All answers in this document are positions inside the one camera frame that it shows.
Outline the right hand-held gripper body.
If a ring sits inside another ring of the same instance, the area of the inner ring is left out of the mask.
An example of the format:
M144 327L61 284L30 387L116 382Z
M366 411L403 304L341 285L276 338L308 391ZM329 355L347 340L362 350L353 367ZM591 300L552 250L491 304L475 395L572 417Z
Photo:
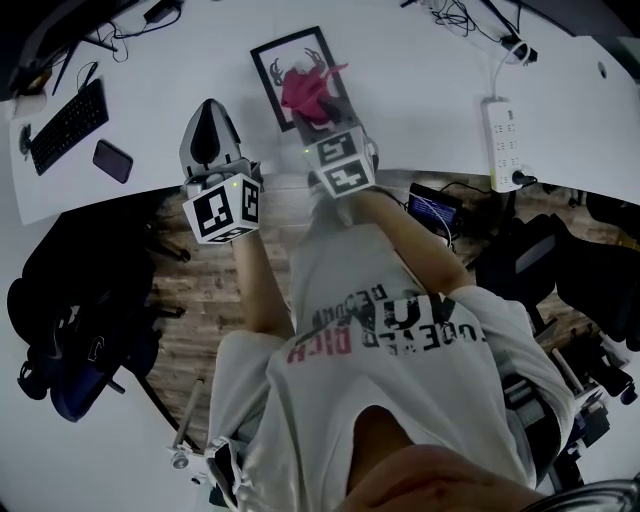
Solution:
M334 199L375 185L378 148L361 126L310 143L303 157Z

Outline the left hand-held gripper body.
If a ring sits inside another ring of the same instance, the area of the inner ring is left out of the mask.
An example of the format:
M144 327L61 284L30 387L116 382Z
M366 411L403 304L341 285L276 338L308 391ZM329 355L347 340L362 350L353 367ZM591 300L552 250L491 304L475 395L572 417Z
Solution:
M259 228L260 163L240 158L185 183L182 207L199 244L226 244Z

